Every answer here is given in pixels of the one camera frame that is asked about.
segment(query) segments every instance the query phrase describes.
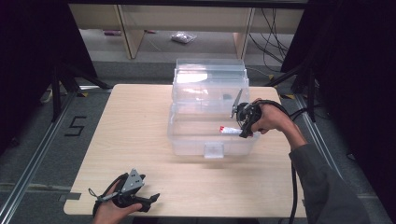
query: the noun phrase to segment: black cable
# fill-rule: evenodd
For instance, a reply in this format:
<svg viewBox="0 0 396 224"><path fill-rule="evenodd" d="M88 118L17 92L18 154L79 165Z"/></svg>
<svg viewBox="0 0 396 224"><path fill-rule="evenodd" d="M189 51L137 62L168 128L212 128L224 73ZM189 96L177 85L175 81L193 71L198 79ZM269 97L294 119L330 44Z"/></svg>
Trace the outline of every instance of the black cable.
<svg viewBox="0 0 396 224"><path fill-rule="evenodd" d="M297 210L298 192L297 192L297 175L293 164L291 165L291 181L293 183L293 207L291 208L289 224L294 222L294 217Z"/></svg>
<svg viewBox="0 0 396 224"><path fill-rule="evenodd" d="M107 193L110 191L110 189L113 187L113 185L115 185L115 184L117 183L117 181L122 180L123 178L126 178L127 176L128 176L128 174L125 173L125 174L120 175L119 177L117 177L117 178L107 187L107 189L105 190L105 192L104 192L102 195L100 195L100 196L97 196L97 195L93 192L92 189L88 189L88 192L91 194L91 196L93 196L93 197L96 198L95 205L93 206L93 209L92 209L92 216L93 216L93 217L95 217L96 212L97 212L99 206L100 206L101 203L104 201L104 200L103 200L103 197L105 197L105 196L107 195Z"/></svg>
<svg viewBox="0 0 396 224"><path fill-rule="evenodd" d="M253 36L251 34L248 34L251 38L251 40L253 41L253 43L256 45L256 47L258 49L260 49L263 52L262 55L262 61L264 62L265 67L267 67L269 70L273 71L273 72L280 72L280 71L276 71L272 68L270 68L267 63L265 62L265 53L268 54L269 56L271 56L272 58L274 58L275 60L277 60L280 63L283 63L282 60L280 60L279 58L277 58L273 53L271 53L270 51L268 51L267 49L263 48L259 43L256 42L256 40L253 38Z"/></svg>
<svg viewBox="0 0 396 224"><path fill-rule="evenodd" d="M317 105L314 105L314 108L317 108L317 107L322 107L323 106L323 104L317 104ZM290 118L293 120L293 121L295 121L296 119L297 119L297 117L299 117L300 115L302 115L305 111L307 111L308 110L308 108L307 107L304 107L304 108L302 108L302 109L299 109L299 110L297 110L297 111L294 111L291 115L290 115Z"/></svg>
<svg viewBox="0 0 396 224"><path fill-rule="evenodd" d="M272 47L275 47L275 48L282 48L282 47L280 47L280 46L277 46L277 45L271 43L271 41L270 41L269 39L267 39L262 33L260 33L260 35L262 36L262 38L263 38L265 41L268 41L269 44L270 44Z"/></svg>
<svg viewBox="0 0 396 224"><path fill-rule="evenodd" d="M274 38L276 40L277 46L273 45L276 48L279 48L279 50L289 50L288 47L286 47L284 44L282 44L279 39L277 38L277 31L276 31L276 9L273 8L273 25L270 24L270 22L268 21L267 17L265 16L264 10L262 9L262 15L265 18L265 21L267 22L268 27L270 28L270 35L268 36L268 39L265 39L267 41L270 40L271 35L274 35Z"/></svg>
<svg viewBox="0 0 396 224"><path fill-rule="evenodd" d="M283 63L283 61L281 59L279 59L278 57L276 57L275 54L271 53L270 51L268 51L268 49L263 48L259 43L257 43L257 41L253 38L253 36L251 34L249 34L249 36L258 49L260 49L264 53L268 54L269 56L271 56L272 58L277 60L279 63Z"/></svg>
<svg viewBox="0 0 396 224"><path fill-rule="evenodd" d="M270 75L267 75L267 74L265 74L264 72L262 72L262 71L260 71L259 69L256 69L256 68L246 67L246 69L247 69L247 70L255 71L255 72L257 72L257 73L259 73L259 74L261 74L261 75L263 75L263 76L267 76L267 77L270 76Z"/></svg>

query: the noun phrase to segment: plastic bin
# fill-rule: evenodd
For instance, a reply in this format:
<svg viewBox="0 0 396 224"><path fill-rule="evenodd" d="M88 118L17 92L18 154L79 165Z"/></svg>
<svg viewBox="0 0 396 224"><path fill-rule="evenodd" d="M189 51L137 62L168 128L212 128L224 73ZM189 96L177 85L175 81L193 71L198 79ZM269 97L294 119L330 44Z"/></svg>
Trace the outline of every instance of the plastic bin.
<svg viewBox="0 0 396 224"><path fill-rule="evenodd" d="M177 60L172 99L180 111L231 113L239 102L249 100L247 71L241 60Z"/></svg>
<svg viewBox="0 0 396 224"><path fill-rule="evenodd" d="M175 153L206 158L247 155L259 134L242 138L219 132L220 126L240 129L230 115L241 89L239 103L248 102L248 76L241 60L177 60L168 123Z"/></svg>

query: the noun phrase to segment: gray carpet floor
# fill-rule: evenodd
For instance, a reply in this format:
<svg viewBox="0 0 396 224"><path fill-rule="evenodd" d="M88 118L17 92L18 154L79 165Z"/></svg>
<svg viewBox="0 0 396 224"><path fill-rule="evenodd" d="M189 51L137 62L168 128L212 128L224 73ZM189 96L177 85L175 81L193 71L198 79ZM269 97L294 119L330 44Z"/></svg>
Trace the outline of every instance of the gray carpet floor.
<svg viewBox="0 0 396 224"><path fill-rule="evenodd" d="M94 63L99 78L107 84L155 83L171 84L175 69L174 63ZM247 66L251 86L267 83L268 75L280 74L264 66ZM279 94L289 94L293 78L277 86ZM80 85L91 85L78 79ZM69 192L78 173L85 152L91 142L96 125L106 106L108 92L90 92L86 97L74 98L70 108L44 160L40 164L30 188L24 194L21 204L10 223L91 223L91 216L69 216L64 213L64 196ZM292 113L298 110L295 100L282 99L282 105ZM0 203L3 203L12 190L30 158L35 153L42 137L50 126L52 103L37 107L18 138L20 144L10 147L0 157ZM332 157L346 183L358 194L369 212L372 223L391 223L380 201L375 197L370 184L365 179L359 165L346 157L346 143L339 135L325 108L316 109L318 128L328 145ZM80 136L67 136L78 130L69 128L75 116L85 117L75 123L84 126ZM310 132L302 117L296 123L312 142ZM128 217L122 223L131 223ZM277 223L278 218L261 218L260 223ZM160 223L235 223L234 219L212 218L161 218ZM306 223L299 218L295 223Z"/></svg>

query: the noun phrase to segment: human hand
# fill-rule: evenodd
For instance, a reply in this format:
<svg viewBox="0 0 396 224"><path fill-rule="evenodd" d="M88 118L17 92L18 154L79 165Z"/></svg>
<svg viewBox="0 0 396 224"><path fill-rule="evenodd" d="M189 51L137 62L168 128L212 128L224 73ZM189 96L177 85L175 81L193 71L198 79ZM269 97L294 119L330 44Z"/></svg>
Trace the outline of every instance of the human hand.
<svg viewBox="0 0 396 224"><path fill-rule="evenodd" d="M108 191L107 195L114 192L114 189L118 183L119 181L113 185L113 187ZM136 212L141 208L141 203L135 203L125 208L119 208L113 203L112 200L109 200L100 204L93 219L93 224L117 224L129 214Z"/></svg>
<svg viewBox="0 0 396 224"><path fill-rule="evenodd" d="M289 116L274 105L262 104L260 105L260 109L262 110L262 117L251 125L251 131L254 133L261 131L262 134L265 134L273 129L284 132L287 125L292 124Z"/></svg>
<svg viewBox="0 0 396 224"><path fill-rule="evenodd" d="M277 129L285 134L291 149L295 149L306 144L306 140L298 126L289 118L288 115L283 113L283 111L274 105L268 104L260 105L260 108L262 110L262 117L251 125L251 131L255 133L260 130L262 134L265 134L270 130Z"/></svg>

